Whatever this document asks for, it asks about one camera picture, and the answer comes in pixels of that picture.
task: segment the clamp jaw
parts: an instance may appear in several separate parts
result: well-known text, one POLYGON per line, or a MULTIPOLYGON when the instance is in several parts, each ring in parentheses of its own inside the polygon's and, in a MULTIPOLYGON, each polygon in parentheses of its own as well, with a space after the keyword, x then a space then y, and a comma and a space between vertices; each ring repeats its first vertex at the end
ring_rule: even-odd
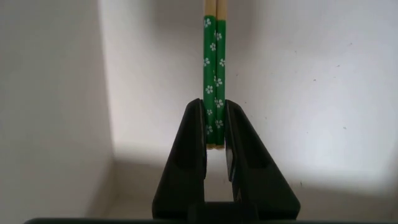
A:
POLYGON ((152 202, 153 218, 189 222, 295 220, 300 202, 242 108, 225 103, 228 179, 233 202, 205 202, 206 132, 203 101, 185 109, 152 202))

